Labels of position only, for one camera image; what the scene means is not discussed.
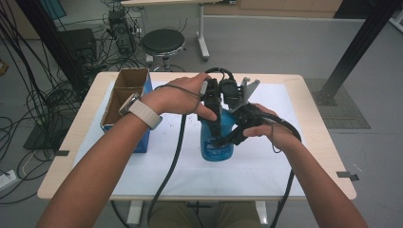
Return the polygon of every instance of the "cardboard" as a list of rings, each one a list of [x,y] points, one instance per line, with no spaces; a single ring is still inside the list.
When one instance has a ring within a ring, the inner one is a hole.
[[[131,94],[138,92],[143,96],[150,91],[152,91],[152,84],[148,68],[121,69],[101,119],[103,131],[107,132],[122,118],[119,109]],[[133,153],[145,153],[147,151],[149,134],[150,130],[147,129]]]

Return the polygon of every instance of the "person's right arm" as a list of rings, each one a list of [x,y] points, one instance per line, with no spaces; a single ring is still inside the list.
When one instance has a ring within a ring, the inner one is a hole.
[[[262,105],[256,106],[263,112],[276,114]],[[319,227],[368,227],[352,202],[286,127],[263,124],[246,129],[243,134],[247,137],[265,135],[276,148],[284,152]]]

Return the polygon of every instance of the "wooden table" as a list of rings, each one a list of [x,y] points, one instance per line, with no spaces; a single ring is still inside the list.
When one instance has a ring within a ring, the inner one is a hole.
[[[146,8],[145,7],[155,7],[159,5],[191,5],[191,4],[199,4],[199,31],[197,32],[197,38],[199,41],[199,46],[201,48],[201,56],[203,57],[204,60],[208,60],[210,58],[210,54],[207,49],[207,44],[205,43],[204,40],[204,3],[215,3],[218,2],[219,0],[129,0],[129,1],[122,1],[121,4],[124,7],[137,7],[141,10],[141,16],[142,16],[142,22],[143,22],[143,30],[146,30]],[[158,14],[165,14],[169,13],[170,9],[165,9],[158,10]]]
[[[86,138],[86,134],[90,129],[91,122],[97,110],[100,107],[102,100],[105,98],[105,94],[108,86],[117,77],[118,72],[102,72],[96,77],[91,89],[86,95],[84,100],[70,130],[68,131],[64,142],[61,145],[60,150],[68,150],[67,156],[57,156],[41,187],[38,191],[38,196],[42,199],[51,199],[55,194],[58,187],[61,185],[62,181],[66,178],[67,174],[73,167],[74,160],[78,154],[80,146]],[[151,79],[153,82],[163,82],[170,81],[177,77],[192,77],[197,73],[158,73],[151,72]],[[213,74],[214,77],[220,78],[221,75]],[[300,128],[300,133],[303,136],[304,144],[311,151],[318,162],[323,166],[325,171],[330,175],[330,177],[336,182],[336,184],[341,188],[341,190],[347,195],[349,199],[354,199],[356,196],[355,189],[350,181],[350,179],[341,179],[337,176],[337,171],[345,171],[345,167],[336,151],[336,148],[332,142],[332,139],[326,129],[318,111],[317,107],[311,97],[311,94],[303,81],[301,76],[298,75],[280,75],[280,74],[234,74],[238,83],[241,82],[243,77],[249,77],[255,80],[259,79],[262,84],[276,84],[284,85],[288,91],[289,100],[295,110],[295,115]],[[152,152],[147,152],[145,156],[152,156]],[[111,198],[113,200],[150,200],[153,193],[149,196],[135,196],[131,194],[112,194]],[[167,196],[167,200],[177,200],[185,199],[188,196]],[[278,200],[281,194],[271,195],[267,193],[267,196],[250,196],[246,200]],[[225,196],[217,195],[211,196],[190,196],[193,200],[219,200],[224,198],[225,200],[236,200],[238,195]],[[290,199],[304,199],[304,196],[297,195]]]

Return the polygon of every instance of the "stool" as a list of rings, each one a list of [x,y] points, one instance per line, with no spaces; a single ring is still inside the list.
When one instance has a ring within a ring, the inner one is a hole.
[[[150,31],[143,37],[142,46],[146,54],[163,57],[163,66],[156,67],[154,71],[163,68],[163,71],[172,72],[172,67],[184,71],[180,66],[169,64],[169,56],[178,53],[184,47],[184,36],[180,32],[166,28]]]

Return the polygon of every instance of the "person's leg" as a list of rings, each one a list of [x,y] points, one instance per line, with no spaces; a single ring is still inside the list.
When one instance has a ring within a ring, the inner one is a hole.
[[[260,228],[254,201],[220,202],[217,228]]]
[[[149,222],[150,228],[192,228],[194,220],[186,202],[157,202]]]

